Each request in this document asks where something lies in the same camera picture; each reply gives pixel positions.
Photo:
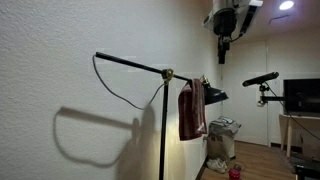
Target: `trash bin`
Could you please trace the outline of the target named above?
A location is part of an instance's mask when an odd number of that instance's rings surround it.
[[[240,127],[235,120],[224,116],[211,121],[207,146],[209,158],[234,159],[234,137]]]

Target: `white wall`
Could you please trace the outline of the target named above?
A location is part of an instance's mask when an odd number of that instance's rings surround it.
[[[107,92],[91,57],[129,58],[213,86],[216,41],[196,0],[1,1],[0,179],[158,179],[162,91],[140,111]],[[144,106],[159,75],[97,59],[106,83]],[[177,97],[169,90],[166,179],[195,179],[202,139],[180,142]],[[207,107],[207,119],[219,116]]]
[[[270,82],[276,94],[282,95],[284,79],[320,78],[320,41],[318,39],[320,39],[320,27],[279,34],[268,39],[267,71],[276,71],[280,74],[277,80]],[[284,124],[279,122],[279,113],[282,112],[283,108],[279,103],[269,103],[270,142],[281,142],[280,124],[281,127],[284,127]],[[319,134],[320,121],[299,122]],[[293,144],[301,146],[300,133],[305,132],[301,128],[294,132]]]

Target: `desk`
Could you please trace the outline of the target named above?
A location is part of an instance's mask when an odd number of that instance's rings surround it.
[[[292,117],[296,120],[301,120],[301,119],[303,119],[303,120],[318,120],[318,121],[320,120],[319,117],[307,117],[307,116],[303,116],[303,117],[292,116]],[[281,149],[283,149],[283,147],[284,147],[284,142],[285,142],[286,133],[287,133],[287,157],[290,157],[291,144],[292,144],[292,128],[293,128],[294,120],[290,116],[283,115],[283,114],[279,115],[279,120],[280,121],[287,120],[285,133],[284,133],[284,136],[281,138]]]

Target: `wooden floor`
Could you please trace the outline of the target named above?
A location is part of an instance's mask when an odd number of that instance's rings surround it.
[[[295,175],[291,173],[288,166],[281,159],[281,155],[272,148],[236,142],[235,154],[237,159],[228,163],[228,170],[233,167],[234,163],[240,164],[244,168],[244,163],[247,167],[241,172],[243,180],[295,179]],[[228,172],[219,174],[206,168],[201,180],[212,179],[227,180],[229,179],[229,174]]]

